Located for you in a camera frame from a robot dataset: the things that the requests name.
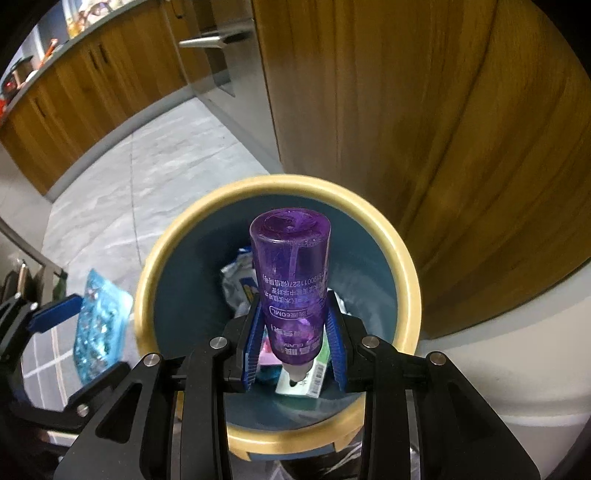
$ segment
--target cabinet handle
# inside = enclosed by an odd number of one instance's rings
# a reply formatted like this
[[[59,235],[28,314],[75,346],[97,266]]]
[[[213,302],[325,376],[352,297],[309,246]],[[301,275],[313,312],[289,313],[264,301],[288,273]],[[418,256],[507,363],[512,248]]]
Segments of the cabinet handle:
[[[90,50],[88,51],[88,55],[90,55],[90,59],[92,60],[92,64],[95,66],[95,69],[98,70],[99,69],[99,65],[97,64],[96,58],[92,54],[92,52]]]
[[[35,105],[37,105],[37,109],[39,110],[39,113],[41,114],[41,116],[43,118],[45,118],[45,114],[43,113],[43,110],[41,109],[41,105],[39,105],[39,99],[37,97],[35,97]]]
[[[231,43],[250,38],[254,30],[252,20],[235,22],[226,27],[223,33],[211,31],[205,36],[181,40],[178,46],[182,48],[225,48]]]
[[[109,58],[107,57],[107,52],[106,52],[105,48],[103,47],[102,43],[99,43],[99,50],[100,50],[101,56],[103,57],[103,61],[108,65]]]

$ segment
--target glittery blue bag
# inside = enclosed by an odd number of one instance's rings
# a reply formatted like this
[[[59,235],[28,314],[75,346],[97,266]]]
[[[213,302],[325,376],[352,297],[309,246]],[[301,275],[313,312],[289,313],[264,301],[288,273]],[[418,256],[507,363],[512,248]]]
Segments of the glittery blue bag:
[[[121,358],[133,297],[100,276],[88,274],[74,341],[74,364],[83,385]]]

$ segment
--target countertop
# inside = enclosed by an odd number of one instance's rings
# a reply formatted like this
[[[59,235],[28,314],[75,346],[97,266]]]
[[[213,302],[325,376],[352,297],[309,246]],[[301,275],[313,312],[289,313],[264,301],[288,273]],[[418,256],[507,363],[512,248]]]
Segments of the countertop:
[[[124,14],[125,12],[131,10],[132,8],[137,7],[139,4],[147,2],[150,0],[132,0],[131,2],[122,5],[113,13],[107,15],[106,17],[101,18],[98,22],[92,24],[90,27],[85,29],[83,32],[72,38],[71,40],[67,41],[63,44],[54,54],[43,64],[43,66],[37,71],[35,76],[30,79],[25,86],[17,93],[15,98],[12,99],[12,102],[6,107],[4,114],[0,118],[0,127],[14,108],[14,106],[18,103],[18,101],[26,94],[27,90],[43,75],[43,73],[53,65],[55,61],[57,61],[64,53],[66,53],[70,48],[76,45],[78,42],[82,41],[88,35],[90,35],[95,30],[102,27],[104,24],[113,20],[114,18],[118,17],[119,15]]]

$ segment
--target white bottle tip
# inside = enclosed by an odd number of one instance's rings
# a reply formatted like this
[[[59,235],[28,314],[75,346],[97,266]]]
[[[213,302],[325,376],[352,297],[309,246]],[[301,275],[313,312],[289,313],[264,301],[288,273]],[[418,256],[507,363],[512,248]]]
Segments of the white bottle tip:
[[[285,368],[285,371],[289,374],[290,380],[292,382],[301,382],[306,378],[306,373],[310,371],[313,364],[313,360],[310,360],[308,363],[302,365],[291,365],[284,363],[283,368]]]

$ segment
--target bottle on counter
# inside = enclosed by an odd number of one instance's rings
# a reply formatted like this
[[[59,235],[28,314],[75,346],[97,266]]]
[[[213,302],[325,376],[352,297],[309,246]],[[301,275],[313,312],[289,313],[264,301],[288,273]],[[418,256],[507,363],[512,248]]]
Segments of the bottle on counter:
[[[299,382],[322,347],[330,222],[313,210],[283,208],[259,215],[250,234],[271,349]]]

